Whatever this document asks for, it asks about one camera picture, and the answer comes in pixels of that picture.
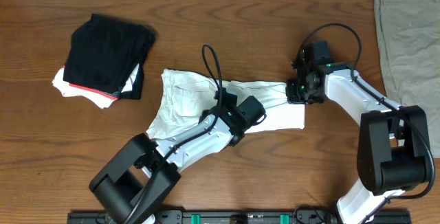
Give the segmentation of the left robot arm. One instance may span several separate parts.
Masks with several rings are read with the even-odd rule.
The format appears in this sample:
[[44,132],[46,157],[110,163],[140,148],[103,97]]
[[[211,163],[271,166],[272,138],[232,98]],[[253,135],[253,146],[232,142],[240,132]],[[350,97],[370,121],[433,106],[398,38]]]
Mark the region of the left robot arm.
[[202,111],[196,126],[164,139],[136,135],[91,180],[89,189],[114,223],[145,222],[184,169],[235,146],[265,119],[265,108],[254,96],[238,103],[236,95],[222,89],[214,98],[217,104]]

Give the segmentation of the white printed t-shirt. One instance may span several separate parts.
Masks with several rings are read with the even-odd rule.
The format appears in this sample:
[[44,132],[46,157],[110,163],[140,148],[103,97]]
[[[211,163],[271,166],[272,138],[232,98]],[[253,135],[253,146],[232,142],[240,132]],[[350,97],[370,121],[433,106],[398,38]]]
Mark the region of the white printed t-shirt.
[[[217,103],[214,80],[201,74],[165,69],[162,82],[161,105],[146,130],[150,138],[171,137],[196,126],[202,111]],[[237,95],[238,104],[248,96],[254,96],[264,106],[267,117],[261,124],[248,129],[248,133],[305,127],[305,106],[287,102],[284,82],[224,80],[223,87]]]

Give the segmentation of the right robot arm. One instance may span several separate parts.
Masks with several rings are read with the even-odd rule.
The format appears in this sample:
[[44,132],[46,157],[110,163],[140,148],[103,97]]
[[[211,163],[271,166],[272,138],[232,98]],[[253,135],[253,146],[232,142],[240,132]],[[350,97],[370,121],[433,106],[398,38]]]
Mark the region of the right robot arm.
[[358,179],[336,203],[339,223],[372,223],[393,199],[420,184],[432,188],[435,163],[430,152],[427,118],[418,106],[403,107],[365,82],[348,63],[332,59],[326,41],[302,44],[287,82],[290,104],[331,100],[359,125]]

